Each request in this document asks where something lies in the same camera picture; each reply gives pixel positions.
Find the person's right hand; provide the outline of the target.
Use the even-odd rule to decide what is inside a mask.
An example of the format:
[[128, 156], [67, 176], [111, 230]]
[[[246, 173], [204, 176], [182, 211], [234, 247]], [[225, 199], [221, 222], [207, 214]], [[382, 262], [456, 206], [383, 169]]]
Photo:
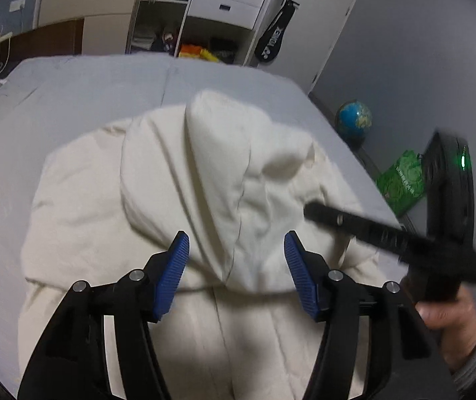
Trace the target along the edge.
[[451, 372], [465, 365], [476, 348], [476, 304], [462, 285], [447, 302], [416, 302], [415, 308], [429, 330], [438, 331], [440, 353]]

